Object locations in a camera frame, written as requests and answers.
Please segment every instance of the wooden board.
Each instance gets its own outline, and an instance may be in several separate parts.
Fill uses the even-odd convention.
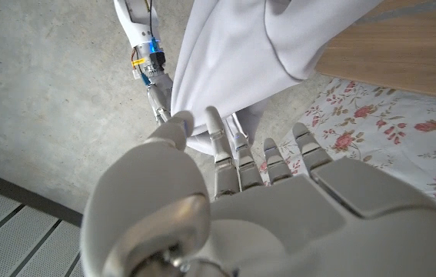
[[[378,12],[421,1],[385,2]],[[349,27],[329,42],[317,70],[436,96],[436,10]]]

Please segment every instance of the blue electronic component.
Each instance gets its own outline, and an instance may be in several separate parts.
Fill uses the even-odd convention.
[[[149,42],[149,51],[151,51],[151,53],[159,52],[158,42],[155,37],[151,38]]]

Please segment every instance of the wooden surface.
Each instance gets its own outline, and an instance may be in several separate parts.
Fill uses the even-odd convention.
[[[366,16],[421,2],[386,0]],[[317,70],[326,75],[436,95],[436,10],[349,27],[329,42]]]

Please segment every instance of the pink flower pattern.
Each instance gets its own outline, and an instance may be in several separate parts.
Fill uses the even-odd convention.
[[[299,122],[333,159],[362,160],[436,198],[436,98],[335,78]],[[290,133],[281,153],[306,173],[293,144]],[[260,173],[270,185],[265,163]]]

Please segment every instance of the white fabric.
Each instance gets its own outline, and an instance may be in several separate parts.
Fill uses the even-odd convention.
[[[299,83],[313,72],[323,45],[379,2],[196,0],[175,73],[172,113],[191,111],[198,135],[206,132],[206,107],[226,118]],[[250,136],[263,104],[239,116],[252,122],[242,122]],[[205,134],[188,145],[212,152]]]

